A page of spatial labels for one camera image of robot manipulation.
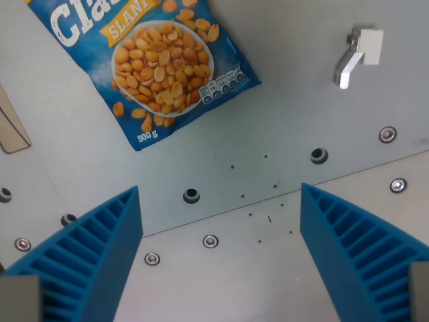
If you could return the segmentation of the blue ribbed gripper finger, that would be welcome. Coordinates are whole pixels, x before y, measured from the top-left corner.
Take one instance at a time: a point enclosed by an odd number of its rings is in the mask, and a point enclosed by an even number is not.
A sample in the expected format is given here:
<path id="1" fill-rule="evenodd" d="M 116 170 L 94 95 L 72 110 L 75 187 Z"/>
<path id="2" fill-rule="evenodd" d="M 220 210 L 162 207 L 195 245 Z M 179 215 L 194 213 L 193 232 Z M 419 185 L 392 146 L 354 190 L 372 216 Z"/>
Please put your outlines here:
<path id="1" fill-rule="evenodd" d="M 306 183 L 300 233 L 341 321 L 411 321 L 408 271 L 428 260 L 426 244 Z"/>
<path id="2" fill-rule="evenodd" d="M 113 321 L 143 236 L 134 186 L 63 227 L 3 276 L 38 276 L 42 321 Z"/>

